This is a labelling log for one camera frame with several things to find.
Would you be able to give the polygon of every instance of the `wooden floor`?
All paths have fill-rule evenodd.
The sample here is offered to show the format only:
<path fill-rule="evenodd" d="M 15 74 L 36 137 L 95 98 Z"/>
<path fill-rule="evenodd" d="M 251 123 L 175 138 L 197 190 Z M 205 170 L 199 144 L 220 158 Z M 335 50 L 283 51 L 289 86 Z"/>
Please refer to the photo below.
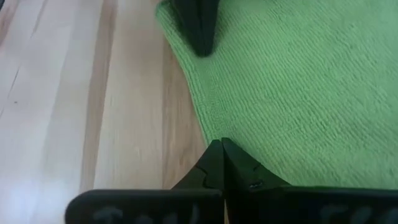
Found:
<path fill-rule="evenodd" d="M 158 0 L 6 0 L 0 223 L 63 223 L 89 189 L 170 188 L 204 150 Z"/>

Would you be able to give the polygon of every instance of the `wood grain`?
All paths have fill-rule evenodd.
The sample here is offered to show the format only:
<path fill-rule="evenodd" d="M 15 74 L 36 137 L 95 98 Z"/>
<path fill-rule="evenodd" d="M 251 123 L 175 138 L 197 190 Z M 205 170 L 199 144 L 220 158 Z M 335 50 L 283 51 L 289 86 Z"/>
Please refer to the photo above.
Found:
<path fill-rule="evenodd" d="M 94 188 L 171 188 L 205 148 L 158 0 L 6 0 L 0 223 L 63 223 Z"/>

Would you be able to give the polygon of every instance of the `green towel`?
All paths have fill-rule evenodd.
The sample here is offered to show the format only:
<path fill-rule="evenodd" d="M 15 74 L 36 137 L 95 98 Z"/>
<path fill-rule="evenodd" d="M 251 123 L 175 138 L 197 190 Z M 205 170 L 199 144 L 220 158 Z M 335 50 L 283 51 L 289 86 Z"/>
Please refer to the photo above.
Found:
<path fill-rule="evenodd" d="M 397 0 L 221 0 L 208 58 L 156 15 L 207 143 L 294 185 L 398 188 Z"/>

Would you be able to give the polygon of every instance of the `green microfiber cloth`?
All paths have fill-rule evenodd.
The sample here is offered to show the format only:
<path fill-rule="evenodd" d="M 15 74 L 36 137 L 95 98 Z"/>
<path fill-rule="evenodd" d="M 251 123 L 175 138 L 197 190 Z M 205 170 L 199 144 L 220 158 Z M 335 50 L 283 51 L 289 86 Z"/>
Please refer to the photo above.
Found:
<path fill-rule="evenodd" d="M 294 185 L 398 188 L 397 0 L 221 0 L 208 58 L 156 16 L 207 143 Z"/>

